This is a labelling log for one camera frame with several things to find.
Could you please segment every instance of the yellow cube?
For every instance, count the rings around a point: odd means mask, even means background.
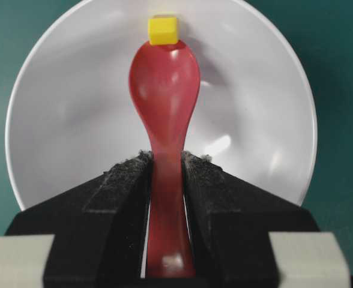
[[[178,19],[176,17],[148,19],[148,38],[151,45],[176,44],[179,40]]]

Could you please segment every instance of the red plastic spoon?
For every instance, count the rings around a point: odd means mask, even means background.
[[[181,152],[201,77],[182,41],[146,42],[131,64],[130,93],[154,153],[146,277],[193,277],[183,204]]]

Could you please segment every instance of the bowl rim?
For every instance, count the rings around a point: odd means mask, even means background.
[[[38,39],[38,41],[34,44],[33,48],[30,50],[28,53],[27,58],[23,62],[23,65],[21,69],[18,72],[18,75],[16,77],[13,89],[11,91],[11,97],[8,102],[8,107],[7,107],[7,115],[6,115],[6,122],[5,122],[5,157],[6,157],[6,164],[7,164],[7,172],[8,172],[8,177],[10,179],[11,187],[13,189],[15,198],[17,200],[17,203],[20,207],[20,209],[23,211],[26,209],[22,197],[20,195],[20,191],[17,187],[14,173],[13,173],[13,167],[12,167],[12,161],[11,161],[11,155],[10,155],[10,122],[13,114],[13,107],[14,107],[14,102],[15,102],[15,97],[20,85],[20,82],[23,78],[23,75],[29,66],[31,59],[34,57],[35,53],[37,50],[41,47],[42,43],[45,41],[45,39],[51,34],[51,32],[58,26],[60,25],[66,18],[71,16],[75,11],[78,9],[82,8],[83,6],[89,4],[92,1],[97,1],[97,0],[82,0],[78,4],[74,5],[71,7],[69,10],[67,10],[64,14],[62,14],[58,19],[56,19],[48,28],[47,30],[42,34],[42,36]],[[288,52],[289,56],[292,58],[297,71],[300,74],[301,80],[304,84],[304,88],[306,90],[306,94],[309,98],[310,101],[310,107],[311,107],[311,115],[312,115],[312,128],[313,128],[313,143],[312,143],[312,151],[311,151],[311,165],[310,165],[310,173],[307,177],[307,182],[306,186],[304,187],[305,189],[303,190],[304,193],[301,195],[301,199],[299,200],[299,205],[302,204],[306,194],[307,190],[309,189],[310,182],[313,176],[314,172],[314,167],[315,167],[315,161],[316,161],[316,151],[317,151],[317,145],[318,145],[318,124],[317,124],[317,117],[316,117],[316,110],[315,110],[315,103],[314,103],[314,98],[312,94],[312,90],[310,87],[309,80],[306,76],[306,73],[304,71],[304,68],[297,56],[297,54],[294,52],[293,48],[289,44],[288,40],[283,36],[283,34],[278,30],[278,28],[269,20],[267,19],[266,16],[264,16],[259,10],[257,10],[255,7],[251,6],[249,3],[243,1],[243,0],[228,0],[231,2],[234,2],[246,10],[248,10],[250,13],[252,13],[254,16],[256,16],[277,38],[278,40],[283,44],[283,47],[286,49]]]

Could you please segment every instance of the white foam block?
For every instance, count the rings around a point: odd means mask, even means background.
[[[346,260],[332,233],[270,232],[279,288],[349,288]]]
[[[0,288],[43,288],[54,235],[0,237]]]

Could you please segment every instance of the green backdrop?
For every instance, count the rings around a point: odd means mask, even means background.
[[[78,0],[0,0],[0,235],[19,211],[4,155],[7,104],[40,35]],[[304,206],[333,231],[353,274],[353,1],[249,0],[289,40],[318,116],[318,156]]]

